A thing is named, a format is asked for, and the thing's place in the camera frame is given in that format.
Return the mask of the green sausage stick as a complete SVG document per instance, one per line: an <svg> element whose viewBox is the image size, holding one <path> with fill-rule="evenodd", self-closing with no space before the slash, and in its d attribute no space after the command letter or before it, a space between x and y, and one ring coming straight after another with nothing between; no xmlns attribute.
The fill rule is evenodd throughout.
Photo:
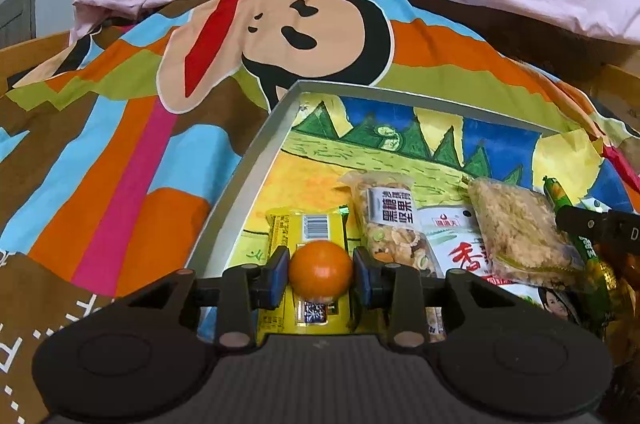
<svg viewBox="0 0 640 424"><path fill-rule="evenodd" d="M582 275L586 300L589 307L590 319L593 327L602 332L605 323L611 315L611 303L608 297L605 275L601 267L600 258L597 256L591 242L583 236L561 227L560 215L566 219L573 214L574 205L570 198L555 178L544 176L544 195L553 206L555 223L559 230L567 234L570 242L578 251L585 264L585 272Z"/></svg>

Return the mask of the grey tray with drawing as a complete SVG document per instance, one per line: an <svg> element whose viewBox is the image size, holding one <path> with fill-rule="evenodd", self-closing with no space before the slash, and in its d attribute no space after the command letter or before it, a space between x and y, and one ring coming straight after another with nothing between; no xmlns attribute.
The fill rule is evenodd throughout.
<svg viewBox="0 0 640 424"><path fill-rule="evenodd" d="M582 323L587 265L550 236L546 179L586 210L637 208L583 129L400 92L298 86L248 148L189 264L214 276L262 265L280 245L328 240L431 277L469 272Z"/></svg>

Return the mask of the green pickle snack packet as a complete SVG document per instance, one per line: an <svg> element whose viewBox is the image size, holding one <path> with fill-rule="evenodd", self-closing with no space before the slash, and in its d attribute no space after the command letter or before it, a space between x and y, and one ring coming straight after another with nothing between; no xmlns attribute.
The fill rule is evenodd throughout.
<svg viewBox="0 0 640 424"><path fill-rule="evenodd" d="M449 269L469 271L550 314L579 323L577 312L565 294L544 286L513 282L491 273L480 228L469 205L421 207L418 216L442 272Z"/></svg>

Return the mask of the colourful monkey bedspread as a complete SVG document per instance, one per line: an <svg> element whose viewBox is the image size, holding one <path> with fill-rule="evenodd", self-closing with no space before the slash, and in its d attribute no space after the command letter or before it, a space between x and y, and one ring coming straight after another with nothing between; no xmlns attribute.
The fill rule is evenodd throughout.
<svg viewBox="0 0 640 424"><path fill-rule="evenodd" d="M267 216L352 205L343 176L414 181L421 206L488 176L639 206L639 138L574 86L495 50L427 0L178 0L108 20L1 80L1 418L46 416L39 343L188 263L206 219L280 99L321 80L395 89L551 130L416 106L308 96L232 259L263 262Z"/></svg>

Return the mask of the yellow snack box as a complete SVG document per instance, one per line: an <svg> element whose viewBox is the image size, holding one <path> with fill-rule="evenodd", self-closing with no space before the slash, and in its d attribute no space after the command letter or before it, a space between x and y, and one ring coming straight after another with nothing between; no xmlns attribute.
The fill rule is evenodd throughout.
<svg viewBox="0 0 640 424"><path fill-rule="evenodd" d="M285 290L273 310L258 311L257 337L268 334L347 334L352 330L347 251L349 208L323 212L276 208L267 213L269 251L290 251Z"/></svg>

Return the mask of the gold foil packet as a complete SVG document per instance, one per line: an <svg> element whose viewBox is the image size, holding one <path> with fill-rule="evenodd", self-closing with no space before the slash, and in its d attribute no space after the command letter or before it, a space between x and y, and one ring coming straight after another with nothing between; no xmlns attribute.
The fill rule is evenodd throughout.
<svg viewBox="0 0 640 424"><path fill-rule="evenodd" d="M633 362L639 355L637 292L597 257L588 259L585 280L588 328L608 348L614 366Z"/></svg>

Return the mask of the small orange mandarin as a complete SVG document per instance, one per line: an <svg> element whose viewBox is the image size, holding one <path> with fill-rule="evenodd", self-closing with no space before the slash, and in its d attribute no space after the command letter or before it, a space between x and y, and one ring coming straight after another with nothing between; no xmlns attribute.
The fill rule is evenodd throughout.
<svg viewBox="0 0 640 424"><path fill-rule="evenodd" d="M288 283L305 302L333 303L348 290L350 282L352 259L344 248L328 240L301 246L288 265Z"/></svg>

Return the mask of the puffed rice cake packet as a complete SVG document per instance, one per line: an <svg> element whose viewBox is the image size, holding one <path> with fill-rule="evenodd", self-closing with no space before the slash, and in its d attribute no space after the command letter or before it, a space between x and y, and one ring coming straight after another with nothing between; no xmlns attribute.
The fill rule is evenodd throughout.
<svg viewBox="0 0 640 424"><path fill-rule="evenodd" d="M471 180L468 193L492 274L559 290L582 286L584 261L545 196L486 177Z"/></svg>

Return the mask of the brown door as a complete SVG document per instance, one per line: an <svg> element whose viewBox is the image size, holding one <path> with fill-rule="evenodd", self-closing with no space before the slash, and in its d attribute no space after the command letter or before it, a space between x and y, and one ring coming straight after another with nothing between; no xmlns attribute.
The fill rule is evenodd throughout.
<svg viewBox="0 0 640 424"><path fill-rule="evenodd" d="M36 37L35 0L5 0L0 6L0 48Z"/></svg>

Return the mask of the mixed nuts packet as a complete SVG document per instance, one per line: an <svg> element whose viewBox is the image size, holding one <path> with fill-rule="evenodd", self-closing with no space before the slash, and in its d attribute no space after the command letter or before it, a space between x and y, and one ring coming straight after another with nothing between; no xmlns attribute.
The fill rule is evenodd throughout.
<svg viewBox="0 0 640 424"><path fill-rule="evenodd" d="M340 181L349 188L361 231L361 244L383 265L396 264L438 278L431 244L418 222L413 179L404 174L352 170Z"/></svg>

